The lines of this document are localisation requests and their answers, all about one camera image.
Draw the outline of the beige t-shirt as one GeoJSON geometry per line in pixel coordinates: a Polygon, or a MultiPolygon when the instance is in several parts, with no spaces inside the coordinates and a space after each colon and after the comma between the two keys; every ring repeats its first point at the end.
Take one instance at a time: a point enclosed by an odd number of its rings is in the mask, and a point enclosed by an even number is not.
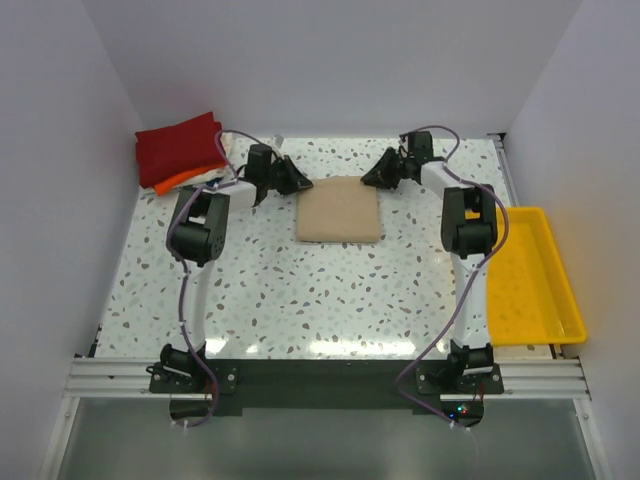
{"type": "Polygon", "coordinates": [[[359,177],[316,179],[297,195],[297,241],[374,244],[380,237],[378,191],[359,177]]]}

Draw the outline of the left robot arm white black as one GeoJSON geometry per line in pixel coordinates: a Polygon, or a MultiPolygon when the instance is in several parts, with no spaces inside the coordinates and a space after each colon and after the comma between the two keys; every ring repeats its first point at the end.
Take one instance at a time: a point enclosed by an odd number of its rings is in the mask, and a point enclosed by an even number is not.
{"type": "Polygon", "coordinates": [[[199,392],[216,384],[205,365],[204,317],[186,311],[186,293],[191,268],[208,277],[223,253],[230,215],[258,206],[274,190],[283,196],[309,190],[308,179],[287,155],[264,143],[250,146],[247,163],[224,178],[184,188],[178,196],[165,245],[183,268],[178,297],[179,337],[167,343],[160,362],[150,371],[156,382],[199,392]]]}

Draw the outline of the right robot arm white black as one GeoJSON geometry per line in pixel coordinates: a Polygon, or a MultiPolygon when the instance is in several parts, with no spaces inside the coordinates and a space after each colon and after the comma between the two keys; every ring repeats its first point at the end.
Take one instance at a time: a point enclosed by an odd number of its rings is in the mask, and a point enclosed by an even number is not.
{"type": "Polygon", "coordinates": [[[361,182],[390,190],[412,180],[442,201],[440,238],[454,269],[456,307],[445,332],[449,352],[438,372],[427,375],[440,390],[469,392],[494,368],[488,327],[488,269],[504,245],[498,238],[497,214],[505,211],[493,187],[465,179],[449,166],[452,153],[435,155],[430,127],[399,137],[361,177],[361,182]]]}

